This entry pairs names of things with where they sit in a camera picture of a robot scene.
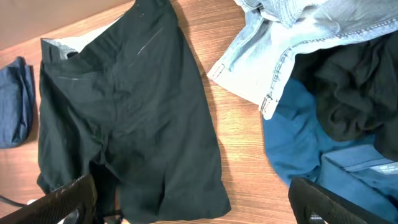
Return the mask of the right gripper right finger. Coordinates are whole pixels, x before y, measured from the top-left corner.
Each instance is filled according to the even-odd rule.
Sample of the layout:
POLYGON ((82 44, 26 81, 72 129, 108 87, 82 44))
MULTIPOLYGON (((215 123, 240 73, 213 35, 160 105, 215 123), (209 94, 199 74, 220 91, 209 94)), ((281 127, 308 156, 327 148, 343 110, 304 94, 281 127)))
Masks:
POLYGON ((301 177, 292 179, 288 196, 298 224, 390 223, 311 180, 301 177))

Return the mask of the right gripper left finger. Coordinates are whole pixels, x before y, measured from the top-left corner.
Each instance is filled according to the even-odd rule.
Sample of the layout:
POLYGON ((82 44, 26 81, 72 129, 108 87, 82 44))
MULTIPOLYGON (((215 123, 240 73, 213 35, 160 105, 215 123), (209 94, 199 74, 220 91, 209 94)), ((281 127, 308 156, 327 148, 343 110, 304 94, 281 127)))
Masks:
POLYGON ((85 175, 2 217, 1 224, 57 224, 73 212, 77 223, 93 223, 96 200, 93 177, 85 175))

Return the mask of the black shorts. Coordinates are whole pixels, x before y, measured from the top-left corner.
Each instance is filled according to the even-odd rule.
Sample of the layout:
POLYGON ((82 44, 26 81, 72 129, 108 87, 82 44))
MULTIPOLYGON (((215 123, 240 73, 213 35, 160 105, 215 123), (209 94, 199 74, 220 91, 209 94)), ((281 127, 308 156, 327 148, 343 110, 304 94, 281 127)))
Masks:
POLYGON ((37 183, 92 175, 103 217, 218 218, 231 205, 201 76, 169 1, 136 1, 82 49, 42 39, 37 183))

